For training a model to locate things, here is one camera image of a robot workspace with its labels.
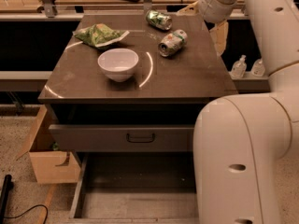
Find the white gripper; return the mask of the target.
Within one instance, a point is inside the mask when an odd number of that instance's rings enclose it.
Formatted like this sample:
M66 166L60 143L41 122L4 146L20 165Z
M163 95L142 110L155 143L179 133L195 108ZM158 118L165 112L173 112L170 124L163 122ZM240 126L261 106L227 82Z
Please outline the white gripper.
M229 23L226 19L231 15L236 0L198 0L180 9L178 15L196 15L198 9L202 18L210 23L217 23L209 32L219 56L226 49Z

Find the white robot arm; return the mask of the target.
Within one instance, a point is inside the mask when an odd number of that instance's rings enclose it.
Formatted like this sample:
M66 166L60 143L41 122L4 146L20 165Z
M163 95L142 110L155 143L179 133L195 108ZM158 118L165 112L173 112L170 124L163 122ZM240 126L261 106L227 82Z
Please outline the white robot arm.
M236 0L199 0L224 21ZM276 161L298 152L299 16L292 0L244 0L268 75L268 93L224 96L200 112L193 161L200 224L281 224Z

